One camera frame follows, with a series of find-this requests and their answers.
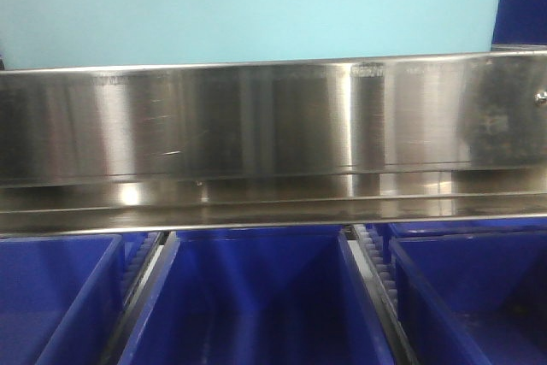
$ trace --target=bin divider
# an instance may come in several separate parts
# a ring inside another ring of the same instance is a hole
[[[117,363],[118,356],[120,354],[119,348],[124,344],[124,339],[129,336],[129,330],[132,329],[134,322],[138,318],[140,309],[142,308],[141,302],[146,298],[142,296],[145,291],[150,289],[153,282],[152,273],[154,267],[160,260],[162,255],[163,244],[166,242],[166,238],[169,238],[169,232],[158,233],[150,246],[150,251],[147,253],[142,266],[140,267],[137,275],[131,285],[124,299],[124,312],[120,319],[117,321],[114,331],[106,344],[101,359],[97,363],[98,365],[112,365]]]
[[[392,289],[387,289],[387,281],[380,276],[379,262],[376,262],[375,257],[371,255],[371,251],[376,250],[374,242],[363,224],[355,224],[352,229],[356,243],[352,244],[350,241],[351,252],[356,260],[363,284],[367,287],[380,323],[384,328],[393,356],[398,365],[420,365],[410,346],[409,339],[397,319],[397,300],[390,294]]]

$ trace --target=blue bin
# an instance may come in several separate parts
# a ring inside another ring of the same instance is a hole
[[[418,221],[367,224],[376,248],[390,265],[392,238],[430,237],[465,233],[511,233],[547,229],[547,218],[510,218],[471,221]]]
[[[547,363],[547,233],[397,239],[398,319],[422,365]]]
[[[88,365],[122,310],[118,235],[0,241],[0,363]]]
[[[392,365],[339,231],[172,236],[118,363]]]

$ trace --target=metal rail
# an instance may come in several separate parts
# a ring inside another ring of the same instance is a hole
[[[547,51],[4,71],[0,233],[547,215],[546,91]]]

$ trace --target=plastic bin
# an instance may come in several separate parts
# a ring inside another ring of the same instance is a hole
[[[398,319],[422,365],[547,363],[547,233],[397,239]]]
[[[7,69],[488,51],[498,0],[0,0]]]
[[[339,230],[173,235],[118,363],[393,364]]]
[[[464,233],[511,233],[547,229],[547,218],[510,218],[472,221],[419,221],[367,224],[384,263],[391,264],[392,238],[429,237]]]
[[[118,235],[0,240],[0,363],[94,364],[122,310]]]

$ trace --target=brushed metal surface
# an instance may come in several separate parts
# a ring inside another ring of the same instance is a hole
[[[3,71],[0,233],[547,213],[545,90],[547,51]]]

